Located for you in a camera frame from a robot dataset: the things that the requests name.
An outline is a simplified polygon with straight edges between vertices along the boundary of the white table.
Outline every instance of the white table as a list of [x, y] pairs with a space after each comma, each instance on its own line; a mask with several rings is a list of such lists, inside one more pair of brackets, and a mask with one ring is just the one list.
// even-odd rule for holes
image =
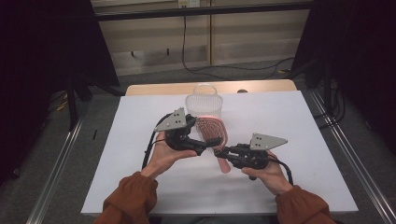
[[[358, 208], [299, 91], [224, 93], [222, 118], [227, 146], [248, 143], [252, 133], [286, 138], [273, 152], [291, 169], [294, 183], [322, 197], [333, 213]], [[125, 96], [113, 122], [81, 213], [98, 215], [104, 199], [127, 175], [141, 169], [144, 151], [158, 120], [184, 106], [186, 95]], [[199, 139], [196, 132], [191, 138]], [[274, 214], [274, 196], [261, 181], [239, 169], [224, 175], [209, 151], [178, 161], [157, 178], [158, 203], [152, 215], [213, 216]]]

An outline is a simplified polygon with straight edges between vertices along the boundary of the electrical outlet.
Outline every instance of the electrical outlet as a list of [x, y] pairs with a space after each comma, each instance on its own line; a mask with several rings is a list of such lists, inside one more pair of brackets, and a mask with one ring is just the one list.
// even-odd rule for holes
[[189, 7], [189, 0], [178, 0], [178, 7]]
[[178, 7], [200, 7], [200, 0], [178, 0]]
[[189, 7], [199, 7], [200, 3], [200, 0], [190, 0]]

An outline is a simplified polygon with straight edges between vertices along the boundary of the orange sleeve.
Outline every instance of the orange sleeve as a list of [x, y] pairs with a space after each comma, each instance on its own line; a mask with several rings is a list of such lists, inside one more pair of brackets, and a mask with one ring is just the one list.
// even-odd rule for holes
[[124, 177], [105, 199], [103, 213], [94, 223], [149, 224], [148, 213], [157, 203], [158, 182], [136, 172]]
[[281, 224], [334, 224], [329, 205], [318, 195], [299, 186], [276, 197], [277, 219]]

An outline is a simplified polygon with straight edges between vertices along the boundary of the human hand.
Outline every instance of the human hand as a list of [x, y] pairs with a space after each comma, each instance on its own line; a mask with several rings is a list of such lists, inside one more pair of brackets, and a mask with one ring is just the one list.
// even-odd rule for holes
[[173, 150], [166, 144], [164, 139], [165, 132], [158, 133], [151, 159], [148, 165], [140, 172], [141, 175], [155, 179], [158, 175], [171, 168], [175, 161], [197, 156], [194, 150]]
[[[267, 150], [267, 152], [270, 156], [276, 158], [276, 155], [270, 150]], [[270, 161], [267, 167], [261, 170], [244, 167], [242, 168], [242, 173], [259, 178], [265, 187], [267, 187], [276, 196], [293, 188], [293, 185], [290, 184], [283, 175], [280, 165], [273, 161]]]

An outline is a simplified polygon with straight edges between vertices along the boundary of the gray metal bracket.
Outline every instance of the gray metal bracket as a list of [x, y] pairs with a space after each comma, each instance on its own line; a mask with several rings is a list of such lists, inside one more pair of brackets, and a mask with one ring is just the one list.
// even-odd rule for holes
[[168, 118], [154, 128], [154, 132], [161, 132], [183, 128], [186, 126], [186, 114], [184, 107], [181, 107], [173, 112]]
[[251, 150], [268, 150], [288, 143], [287, 139], [261, 133], [254, 133], [250, 140]]

